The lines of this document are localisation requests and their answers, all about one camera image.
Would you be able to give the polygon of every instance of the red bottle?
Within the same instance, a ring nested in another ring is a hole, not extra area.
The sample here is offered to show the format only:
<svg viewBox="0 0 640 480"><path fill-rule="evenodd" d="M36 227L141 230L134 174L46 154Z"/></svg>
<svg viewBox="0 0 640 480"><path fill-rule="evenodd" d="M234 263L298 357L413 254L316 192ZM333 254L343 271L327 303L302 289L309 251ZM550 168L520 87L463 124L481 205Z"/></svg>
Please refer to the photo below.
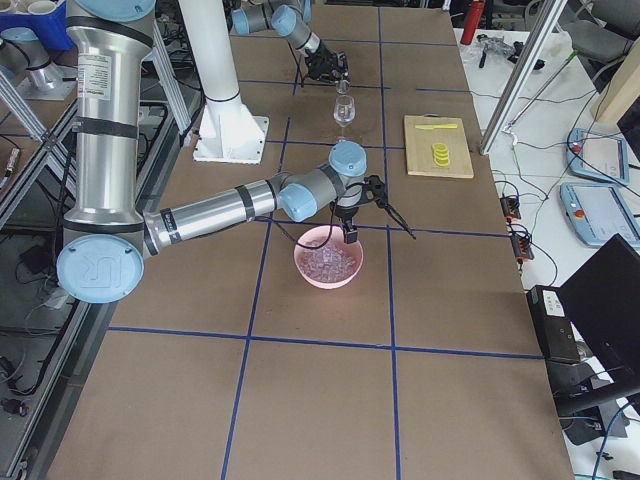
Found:
<svg viewBox="0 0 640 480"><path fill-rule="evenodd" d="M473 36L480 24L480 18L482 17L483 10L484 2L474 1L471 3L467 19L464 22L464 32L462 32L462 38L460 39L461 44L470 45L473 41Z"/></svg>

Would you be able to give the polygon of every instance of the cutting board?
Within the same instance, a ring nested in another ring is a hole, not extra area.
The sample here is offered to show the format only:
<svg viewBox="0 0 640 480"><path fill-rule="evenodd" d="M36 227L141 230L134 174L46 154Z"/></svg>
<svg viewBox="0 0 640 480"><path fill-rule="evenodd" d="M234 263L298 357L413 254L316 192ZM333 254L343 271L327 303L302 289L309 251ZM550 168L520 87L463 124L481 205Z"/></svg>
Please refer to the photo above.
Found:
<svg viewBox="0 0 640 480"><path fill-rule="evenodd" d="M442 125L455 123L455 129L420 130L416 125ZM473 178L473 166L467 146L467 137L460 118L422 117L405 115L404 138L407 154L407 173L427 177ZM448 167L439 167L433 161L431 146L444 143L449 149Z"/></svg>

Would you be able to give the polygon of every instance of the white table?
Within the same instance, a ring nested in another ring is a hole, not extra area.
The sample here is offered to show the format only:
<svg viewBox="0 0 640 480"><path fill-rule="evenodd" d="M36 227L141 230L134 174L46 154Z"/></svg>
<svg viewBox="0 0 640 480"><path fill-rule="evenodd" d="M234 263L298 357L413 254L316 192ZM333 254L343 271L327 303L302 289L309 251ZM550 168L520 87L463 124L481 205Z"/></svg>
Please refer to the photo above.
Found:
<svg viewBox="0 0 640 480"><path fill-rule="evenodd" d="M456 38L459 40L461 30L456 29ZM525 42L527 32L498 32L498 31L478 31L476 35L485 33L488 36L504 36L506 43L514 41ZM532 96L562 64L571 53L571 39L567 33L554 33L547 40L541 58L546 61L546 66L533 72L529 78L522 96ZM504 57L489 55L483 69L479 68L478 48L471 46L460 46L460 54L463 60L469 88L474 96L474 105L480 128L484 131L489 123L491 115L498 103L497 98L502 94L504 86L513 70L513 64ZM541 98L564 100L579 97L594 89L588 75L584 71L580 62L576 59L571 62L565 70L554 80ZM589 104L595 102L597 94L588 94L581 99L564 103L536 102L518 121L514 132L518 136L519 142L526 142L536 146L548 146L566 140L569 130L572 128L578 113L588 101ZM520 100L508 117L513 118L515 114L524 106L527 100ZM587 107L577 122L577 127L588 129L593 122L593 116ZM616 133L619 129L616 125L593 124L591 129L598 133ZM525 145L512 145L512 138L506 134L500 134L493 145L489 155L491 166L494 169L496 180L507 180L517 186L520 194L533 193L542 196L531 185L522 179L538 186L544 192L549 192L549 200L544 202L540 208L540 200L532 195L525 195L521 198L522 221L519 222L530 231L533 229L533 242L548 252L558 265L558 276L554 285L562 285L591 255L596 249L587 247L575 234L570 225L564 207L559 198L559 185L565 181L586 181L568 173L564 173L566 167L566 148L563 145L538 150ZM638 165L638 159L631 149L629 149L630 163ZM518 175L518 165L522 179ZM640 172L631 170L630 187L640 192ZM509 185L496 184L498 193L501 194L504 187L506 195L515 193L513 187ZM640 213L640 198L623 189L623 196L633 213ZM534 221L536 212L539 210L536 226ZM522 284L525 289L530 289L536 284L549 284L555 273L553 264L540 251L534 250L535 260L527 262L523 266ZM590 361L596 372L602 367L597 360ZM626 410L626 415L637 418L631 409ZM605 451L611 454L614 459L603 460L600 463L598 475L612 478L613 470L627 470L640 473L640 423L632 422L627 428L628 439L610 438ZM577 474L591 475L595 453L599 450L601 439L576 447L566 440L569 455L574 472Z"/></svg>

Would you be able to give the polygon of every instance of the white cup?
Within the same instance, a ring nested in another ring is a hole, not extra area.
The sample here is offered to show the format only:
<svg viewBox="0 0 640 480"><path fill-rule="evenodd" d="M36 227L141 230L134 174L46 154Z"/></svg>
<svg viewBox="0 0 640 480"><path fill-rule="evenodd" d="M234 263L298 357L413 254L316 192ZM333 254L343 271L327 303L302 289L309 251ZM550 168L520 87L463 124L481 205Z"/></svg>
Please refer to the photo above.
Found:
<svg viewBox="0 0 640 480"><path fill-rule="evenodd" d="M15 10L11 0L0 0L0 13L9 13Z"/></svg>
<svg viewBox="0 0 640 480"><path fill-rule="evenodd" d="M16 13L27 13L29 5L37 2L38 0L14 0L14 8Z"/></svg>
<svg viewBox="0 0 640 480"><path fill-rule="evenodd" d="M31 15L49 15L56 9L56 4L49 0L37 0L27 8Z"/></svg>

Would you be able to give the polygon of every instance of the blue tape grid line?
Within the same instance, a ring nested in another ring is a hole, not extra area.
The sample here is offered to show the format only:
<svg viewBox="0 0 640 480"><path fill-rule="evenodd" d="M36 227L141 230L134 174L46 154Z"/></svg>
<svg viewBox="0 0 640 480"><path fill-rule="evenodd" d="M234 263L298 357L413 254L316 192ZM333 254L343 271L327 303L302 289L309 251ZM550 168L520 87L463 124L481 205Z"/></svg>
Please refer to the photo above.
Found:
<svg viewBox="0 0 640 480"><path fill-rule="evenodd" d="M3 137L13 137L13 138L31 138L31 135L28 133L2 133Z"/></svg>
<svg viewBox="0 0 640 480"><path fill-rule="evenodd" d="M302 81L302 78L300 78L300 74L302 73L302 69L300 68L300 63L302 61L302 55L298 54L298 58L296 58L295 60L296 60L296 76L293 79L293 90L291 91L291 96L292 97L296 96L296 91L298 89L298 82Z"/></svg>
<svg viewBox="0 0 640 480"><path fill-rule="evenodd" d="M293 96L295 96L297 87L300 85L300 75L296 70L295 80L293 82L287 82L286 80L257 80L257 79L242 79L238 80L238 83L257 83L257 84L265 84L265 85L287 85L293 87ZM307 87L319 87L319 88L335 88L333 84L320 84L320 83L305 83L304 88ZM352 84L349 88L356 89L379 89L379 85L356 85ZM386 90L391 90L391 87L385 87Z"/></svg>
<svg viewBox="0 0 640 480"><path fill-rule="evenodd" d="M282 343L290 345L311 345L320 347L334 347L334 348L354 348L362 350L382 350L391 351L391 345L375 344L375 343L357 343L357 342L338 342L331 340L312 340L306 338L288 338L288 337L266 337L233 334L233 333L218 333L218 332L202 332L196 330L173 330L163 328L148 328L148 327L127 327L127 326L111 326L109 327L111 332L128 332L128 333L145 333L151 335L173 335L180 337L195 337L195 338L217 338L221 340L251 340L252 342L263 343ZM395 350L397 352L409 352L417 354L434 354L434 355L453 355L463 357L488 357L488 358L505 358L511 360L544 360L544 357L540 355L529 355L524 353L501 353L501 352L479 352L474 350L453 350L447 348L427 348L427 347L410 347L403 345L396 345Z"/></svg>
<svg viewBox="0 0 640 480"><path fill-rule="evenodd" d="M281 225L305 225L310 227L319 227L322 225L326 225L326 223L322 223L322 222L309 222L309 221L294 222L293 220L285 220L285 219L266 220L263 218L256 218L255 221L256 222L272 221L275 223L279 223ZM381 230L383 232L389 230L391 232L404 232L404 230L400 227L392 227L388 225L386 227L383 227L380 225L357 224L356 226L363 230ZM427 229L427 228L413 228L412 230L416 233L431 233L435 235L460 235L465 237L509 238L508 233L458 232L455 230L434 230L434 229Z"/></svg>
<svg viewBox="0 0 640 480"><path fill-rule="evenodd" d="M471 94L471 90L464 90L459 88L416 88L417 92L437 92L437 93L468 93Z"/></svg>
<svg viewBox="0 0 640 480"><path fill-rule="evenodd" d="M267 140L267 143L282 143L282 140ZM287 141L289 145L312 145L312 146L321 146L321 147L333 147L334 143L325 143L325 142L304 142L302 140L289 140ZM362 148L370 148L377 150L402 150L404 151L404 147L394 147L391 145L387 145L386 147L382 145L362 145Z"/></svg>
<svg viewBox="0 0 640 480"><path fill-rule="evenodd" d="M9 118L9 115L11 115L11 112L7 112L4 114L4 117L0 119L0 125L2 125L7 118Z"/></svg>
<svg viewBox="0 0 640 480"><path fill-rule="evenodd" d="M284 142L282 144L282 151L280 152L280 163L278 171L282 170L284 163L285 149L287 148L287 137L289 136L289 127L291 126L291 118L287 118L287 126L284 131ZM220 480L226 480L227 472L229 469L229 458L231 456L231 447L233 444L233 435L235 433L236 422L238 419L238 409L240 407L240 397L242 396L242 386L244 384L245 372L247 368L247 361L249 359L249 348L251 347L253 324L256 318L256 311L258 309L258 301L260 299L260 289L262 287L262 276L264 274L264 266L267 260L267 251L269 249L269 237L271 236L272 223L267 225L267 232L264 236L264 245L262 247L262 258L260 259L260 269L258 270L258 278L256 280L256 290L253 296L253 304L251 306L251 318L249 319L249 327L247 328L247 337L244 344L244 352L242 354L242 364L240 366L240 375L238 378L238 386L236 388L236 396L233 401L233 412L231 414L231 422L229 424L229 434L227 437L227 446L224 452L224 461L222 464L222 471L220 472Z"/></svg>
<svg viewBox="0 0 640 480"><path fill-rule="evenodd" d="M382 107L382 152L384 160L384 178L387 182L387 193L389 193L389 168L387 161L387 119L384 98L384 68L382 55L382 13L378 7L378 54L380 67L380 103ZM396 354L396 325L393 302L393 264L391 260L391 230L386 227L387 235L387 281L389 288L389 327L391 329L391 379L393 390L393 433L396 454L396 480L402 480L402 454L400 445L400 411L398 406L398 361Z"/></svg>
<svg viewBox="0 0 640 480"><path fill-rule="evenodd" d="M235 33L229 34L232 38L248 38L245 35L238 35ZM270 35L255 35L251 34L251 38L264 38L267 40L279 40L283 41L281 37L270 36ZM341 43L369 43L372 45L422 45L427 47L456 47L458 45L455 43L432 43L432 42L399 42L399 41L391 41L391 40L356 40L356 39L347 39L347 38L324 38L325 42L341 42Z"/></svg>

